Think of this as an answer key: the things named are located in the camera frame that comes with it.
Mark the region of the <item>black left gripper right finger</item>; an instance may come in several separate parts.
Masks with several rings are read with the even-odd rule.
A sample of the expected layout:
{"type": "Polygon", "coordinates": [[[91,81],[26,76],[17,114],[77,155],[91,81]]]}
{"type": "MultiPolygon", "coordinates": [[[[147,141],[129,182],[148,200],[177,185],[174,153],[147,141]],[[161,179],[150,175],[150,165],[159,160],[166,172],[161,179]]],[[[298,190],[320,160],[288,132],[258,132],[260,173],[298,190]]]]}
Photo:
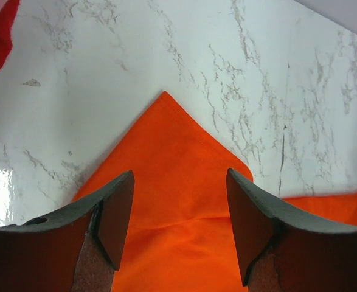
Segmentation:
{"type": "Polygon", "coordinates": [[[357,226],[299,209],[234,169],[226,187],[249,291],[357,291],[357,226]]]}

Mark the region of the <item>orange t shirt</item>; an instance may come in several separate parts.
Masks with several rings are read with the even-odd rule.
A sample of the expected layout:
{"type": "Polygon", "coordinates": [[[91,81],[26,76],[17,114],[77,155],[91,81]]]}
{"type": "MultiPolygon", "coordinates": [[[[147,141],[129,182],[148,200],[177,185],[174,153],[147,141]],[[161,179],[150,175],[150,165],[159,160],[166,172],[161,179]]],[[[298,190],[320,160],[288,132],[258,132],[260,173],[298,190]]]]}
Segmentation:
{"type": "MultiPolygon", "coordinates": [[[[134,173],[131,218],[114,291],[249,291],[243,286],[227,200],[234,169],[249,168],[163,92],[78,192],[134,173]]],[[[357,226],[357,193],[282,199],[357,226]]]]}

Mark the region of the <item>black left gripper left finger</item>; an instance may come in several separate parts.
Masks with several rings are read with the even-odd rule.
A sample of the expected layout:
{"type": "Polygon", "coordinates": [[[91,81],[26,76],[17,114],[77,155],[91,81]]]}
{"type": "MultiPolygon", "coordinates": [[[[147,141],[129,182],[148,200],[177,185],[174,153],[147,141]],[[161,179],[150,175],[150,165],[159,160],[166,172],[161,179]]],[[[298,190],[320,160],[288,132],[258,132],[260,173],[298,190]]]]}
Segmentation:
{"type": "Polygon", "coordinates": [[[0,291],[110,291],[133,192],[129,171],[60,209],[0,227],[0,291]]]}

